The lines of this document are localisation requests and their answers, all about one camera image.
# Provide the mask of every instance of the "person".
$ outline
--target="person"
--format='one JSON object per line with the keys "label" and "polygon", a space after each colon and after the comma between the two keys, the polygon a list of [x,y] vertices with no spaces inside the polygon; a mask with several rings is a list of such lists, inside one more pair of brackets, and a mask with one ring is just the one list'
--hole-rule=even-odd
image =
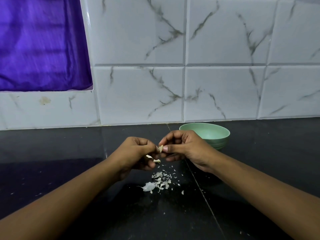
{"label": "person", "polygon": [[152,170],[146,157],[171,162],[188,158],[213,173],[294,239],[320,239],[320,199],[270,177],[213,149],[194,131],[176,130],[159,148],[144,138],[128,137],[110,155],[64,185],[0,220],[0,239],[55,239],[85,207],[132,168]]}

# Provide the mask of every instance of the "tile backsplash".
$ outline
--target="tile backsplash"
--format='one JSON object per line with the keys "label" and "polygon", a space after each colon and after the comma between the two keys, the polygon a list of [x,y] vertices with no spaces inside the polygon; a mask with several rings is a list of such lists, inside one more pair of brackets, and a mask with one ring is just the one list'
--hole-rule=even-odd
{"label": "tile backsplash", "polygon": [[0,93],[0,130],[320,116],[320,1],[81,6],[93,89]]}

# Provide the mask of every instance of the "bowl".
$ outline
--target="bowl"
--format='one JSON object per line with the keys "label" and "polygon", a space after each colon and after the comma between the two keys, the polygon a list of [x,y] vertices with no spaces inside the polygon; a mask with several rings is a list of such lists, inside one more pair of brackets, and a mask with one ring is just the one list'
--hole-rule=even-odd
{"label": "bowl", "polygon": [[189,123],[180,126],[179,129],[184,131],[194,131],[216,150],[220,150],[225,147],[230,136],[230,131],[228,129],[209,123]]}

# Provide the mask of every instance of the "person's left arm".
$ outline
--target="person's left arm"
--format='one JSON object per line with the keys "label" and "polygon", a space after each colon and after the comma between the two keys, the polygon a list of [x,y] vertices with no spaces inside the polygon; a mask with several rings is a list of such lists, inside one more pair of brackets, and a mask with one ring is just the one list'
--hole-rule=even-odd
{"label": "person's left arm", "polygon": [[0,220],[0,239],[57,238],[98,193],[132,168],[152,170],[155,163],[145,155],[157,150],[147,139],[128,137],[106,160]]}

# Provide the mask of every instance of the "forearm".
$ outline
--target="forearm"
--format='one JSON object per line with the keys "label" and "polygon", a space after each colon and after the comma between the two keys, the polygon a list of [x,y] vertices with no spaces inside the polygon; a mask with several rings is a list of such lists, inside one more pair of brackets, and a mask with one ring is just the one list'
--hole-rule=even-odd
{"label": "forearm", "polygon": [[320,236],[320,199],[220,152],[212,173],[238,192],[294,239]]}
{"label": "forearm", "polygon": [[103,189],[116,180],[110,159],[0,220],[2,239],[55,239]]}

